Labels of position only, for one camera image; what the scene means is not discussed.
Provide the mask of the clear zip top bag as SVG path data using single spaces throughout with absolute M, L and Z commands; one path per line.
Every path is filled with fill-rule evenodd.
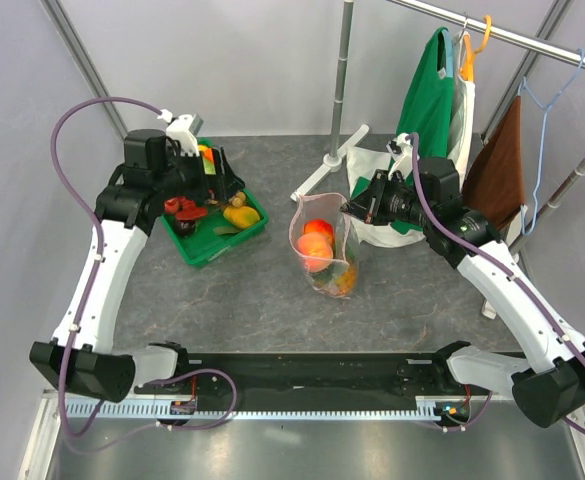
M 349 296 L 359 274 L 359 240 L 353 219 L 341 211 L 345 203 L 339 193 L 302 196 L 288 228 L 305 279 L 333 298 Z

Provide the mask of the peach fruit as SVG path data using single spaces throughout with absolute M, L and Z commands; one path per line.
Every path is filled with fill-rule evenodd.
M 326 269 L 333 260 L 332 246 L 321 234 L 303 234 L 297 241 L 297 249 L 303 257 L 304 268 L 309 273 Z

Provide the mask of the toy pineapple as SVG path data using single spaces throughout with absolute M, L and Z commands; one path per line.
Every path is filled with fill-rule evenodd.
M 330 279 L 322 287 L 322 290 L 332 297 L 344 297 L 356 286 L 357 277 L 358 268 L 355 265 L 350 265 L 344 273 Z

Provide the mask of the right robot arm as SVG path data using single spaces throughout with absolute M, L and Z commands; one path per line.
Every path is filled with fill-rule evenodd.
M 376 171 L 342 212 L 374 226 L 421 227 L 429 247 L 494 307 L 523 352 L 515 358 L 458 341 L 439 350 L 432 386 L 449 394 L 469 384 L 507 396 L 542 428 L 567 418 L 585 405 L 585 337 L 542 298 L 495 227 L 464 206 L 451 160 L 424 158 L 413 167 L 412 184 Z

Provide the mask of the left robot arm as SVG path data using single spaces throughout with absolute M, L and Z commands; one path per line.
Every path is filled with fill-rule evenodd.
M 244 187 L 221 147 L 187 150 L 184 139 L 173 134 L 129 132 L 123 162 L 89 211 L 91 245 L 67 313 L 49 341 L 33 343 L 30 363 L 61 393 L 112 403 L 155 379 L 170 393 L 187 389 L 192 378 L 184 363 L 187 351 L 173 342 L 137 354 L 113 353 L 119 307 L 166 201 L 204 206 L 228 200 Z

